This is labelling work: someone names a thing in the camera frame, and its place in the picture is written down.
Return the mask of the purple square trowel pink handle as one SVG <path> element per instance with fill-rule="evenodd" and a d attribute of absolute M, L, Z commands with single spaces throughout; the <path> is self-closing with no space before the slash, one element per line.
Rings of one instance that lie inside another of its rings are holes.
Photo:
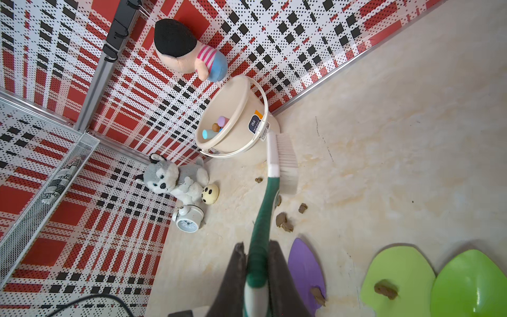
<path fill-rule="evenodd" d="M 225 116 L 219 116 L 219 118 L 217 119 L 217 124 L 220 128 L 224 128 L 225 125 L 227 125 L 229 119 Z"/>

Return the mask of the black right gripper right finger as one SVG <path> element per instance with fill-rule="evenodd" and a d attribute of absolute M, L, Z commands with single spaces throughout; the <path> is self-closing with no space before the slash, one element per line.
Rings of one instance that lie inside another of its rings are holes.
<path fill-rule="evenodd" d="M 295 287 L 277 241 L 269 241 L 269 293 L 272 316 L 310 316 Z"/>

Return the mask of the light blue hand trowel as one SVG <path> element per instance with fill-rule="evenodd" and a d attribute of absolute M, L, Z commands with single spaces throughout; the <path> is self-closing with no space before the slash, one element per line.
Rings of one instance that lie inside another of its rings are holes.
<path fill-rule="evenodd" d="M 218 135 L 219 132 L 215 132 L 212 129 L 205 129 L 202 131 L 202 137 L 204 140 L 210 140 Z"/>

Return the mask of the purple pointed trowel row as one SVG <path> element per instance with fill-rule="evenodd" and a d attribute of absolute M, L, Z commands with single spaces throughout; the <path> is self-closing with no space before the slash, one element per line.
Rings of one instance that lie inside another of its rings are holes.
<path fill-rule="evenodd" d="M 311 248 L 300 238 L 293 242 L 289 253 L 288 268 L 298 294 L 311 316 L 321 308 L 310 293 L 312 287 L 319 287 L 327 300 L 326 283 L 322 268 Z"/>

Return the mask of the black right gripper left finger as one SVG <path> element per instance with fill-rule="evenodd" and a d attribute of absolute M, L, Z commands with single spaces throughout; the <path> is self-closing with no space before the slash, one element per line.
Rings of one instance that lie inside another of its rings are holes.
<path fill-rule="evenodd" d="M 206 316 L 243 316 L 247 257 L 244 243 L 237 243 L 217 296 Z"/>

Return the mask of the white brush green handle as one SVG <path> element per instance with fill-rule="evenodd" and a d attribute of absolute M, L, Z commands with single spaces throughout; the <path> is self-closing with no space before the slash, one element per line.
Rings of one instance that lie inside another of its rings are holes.
<path fill-rule="evenodd" d="M 286 133 L 267 135 L 267 187 L 253 228 L 248 251 L 244 286 L 244 316 L 270 316 L 269 234 L 279 194 L 295 194 L 298 186 L 298 162 L 293 144 Z"/>

